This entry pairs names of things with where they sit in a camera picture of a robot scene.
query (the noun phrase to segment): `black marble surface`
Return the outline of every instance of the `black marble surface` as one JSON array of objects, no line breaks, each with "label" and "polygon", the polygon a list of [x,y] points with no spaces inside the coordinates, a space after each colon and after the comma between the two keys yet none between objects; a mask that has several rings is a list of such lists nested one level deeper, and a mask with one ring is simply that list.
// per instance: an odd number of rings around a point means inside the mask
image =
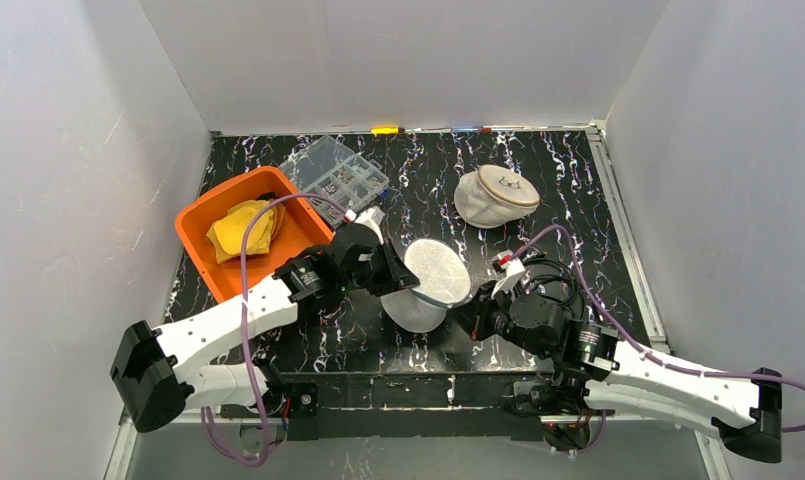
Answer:
[{"label": "black marble surface", "polygon": [[[201,193],[261,165],[278,165],[319,136],[220,137],[212,142]],[[587,136],[582,131],[338,135],[390,177],[378,199],[386,229],[399,246],[438,238],[457,250],[470,269],[473,286],[495,278],[486,259],[516,249],[540,229],[560,223],[573,234],[589,284],[603,304],[638,341],[647,334],[608,206],[597,179]],[[479,165],[511,168],[538,189],[542,204],[522,220],[480,230],[457,215],[452,196],[461,175]],[[536,251],[570,262],[565,242],[542,239]],[[166,321],[197,314],[215,304],[186,253],[182,256],[166,310]],[[383,314],[377,298],[354,292],[339,308],[307,323],[267,332],[256,339],[256,355],[270,358],[282,372],[494,372],[532,371],[534,358],[492,337],[471,341],[444,322],[428,334],[412,334]],[[241,361],[235,349],[215,359]]]}]

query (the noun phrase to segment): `white wall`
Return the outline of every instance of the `white wall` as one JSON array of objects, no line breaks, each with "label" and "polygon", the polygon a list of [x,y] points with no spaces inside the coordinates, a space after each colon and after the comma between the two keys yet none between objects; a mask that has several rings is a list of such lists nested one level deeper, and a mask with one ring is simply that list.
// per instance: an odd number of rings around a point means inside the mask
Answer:
[{"label": "white wall", "polygon": [[[805,381],[805,2],[672,1],[608,140],[672,346]],[[784,392],[785,424],[805,422]],[[778,466],[727,459],[805,479],[805,433]]]},{"label": "white wall", "polygon": [[0,478],[101,478],[206,128],[137,2],[0,2]]},{"label": "white wall", "polygon": [[603,118],[667,0],[142,0],[226,133]]}]

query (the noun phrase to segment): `orange tray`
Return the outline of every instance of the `orange tray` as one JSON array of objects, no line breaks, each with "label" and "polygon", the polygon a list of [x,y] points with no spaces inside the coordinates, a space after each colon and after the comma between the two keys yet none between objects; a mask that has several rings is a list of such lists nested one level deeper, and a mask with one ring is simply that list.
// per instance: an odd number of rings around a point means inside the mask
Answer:
[{"label": "orange tray", "polygon": [[[298,190],[281,170],[260,167],[212,188],[182,210],[175,219],[175,230],[181,243],[217,302],[242,292],[240,259],[234,258],[217,265],[214,246],[205,238],[205,234],[212,223],[225,217],[229,208],[246,200],[255,200],[268,192],[275,192],[278,198],[297,193]],[[270,252],[249,257],[250,287],[305,248],[330,243],[334,236],[304,198],[290,200],[283,205],[281,230],[273,238]]]}]

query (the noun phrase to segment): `mesh bag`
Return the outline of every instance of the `mesh bag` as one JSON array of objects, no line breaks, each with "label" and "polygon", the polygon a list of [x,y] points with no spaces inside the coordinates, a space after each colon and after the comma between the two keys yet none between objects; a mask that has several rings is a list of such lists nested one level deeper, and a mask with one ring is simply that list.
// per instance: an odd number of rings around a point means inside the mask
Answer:
[{"label": "mesh bag", "polygon": [[464,175],[455,189],[455,209],[478,228],[495,228],[525,217],[539,204],[540,195],[531,182],[496,165]]},{"label": "mesh bag", "polygon": [[470,274],[458,254],[438,240],[414,241],[402,261],[420,285],[381,297],[381,306],[405,330],[430,332],[443,322],[448,307],[466,300]]}]

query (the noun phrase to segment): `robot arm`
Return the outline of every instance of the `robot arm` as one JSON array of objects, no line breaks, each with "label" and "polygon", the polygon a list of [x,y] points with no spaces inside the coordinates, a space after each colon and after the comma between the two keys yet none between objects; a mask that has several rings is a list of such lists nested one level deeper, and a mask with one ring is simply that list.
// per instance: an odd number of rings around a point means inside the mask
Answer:
[{"label": "robot arm", "polygon": [[[473,340],[499,335],[552,359],[563,379],[558,385],[531,387],[538,390],[528,397],[532,405],[527,407],[544,413],[560,399],[597,411],[634,413],[722,439],[730,451],[750,459],[781,460],[778,383],[692,376],[665,368],[674,364],[713,370],[649,347],[641,353],[618,338],[616,330],[573,319],[555,302],[514,289],[522,276],[517,275],[523,270],[519,260],[495,264],[505,278],[482,285],[472,302],[451,309],[448,316]],[[662,365],[647,360],[647,353]],[[756,373],[779,376],[766,369]]]},{"label": "robot arm", "polygon": [[[340,303],[345,292],[376,296],[418,285],[378,229],[378,209],[337,230],[331,244],[290,259],[248,292],[248,336],[289,325]],[[243,297],[151,329],[145,321],[123,335],[111,378],[140,432],[156,430],[189,408],[256,403],[246,366],[209,365],[242,340]],[[282,387],[268,363],[254,366],[261,393]]]}]

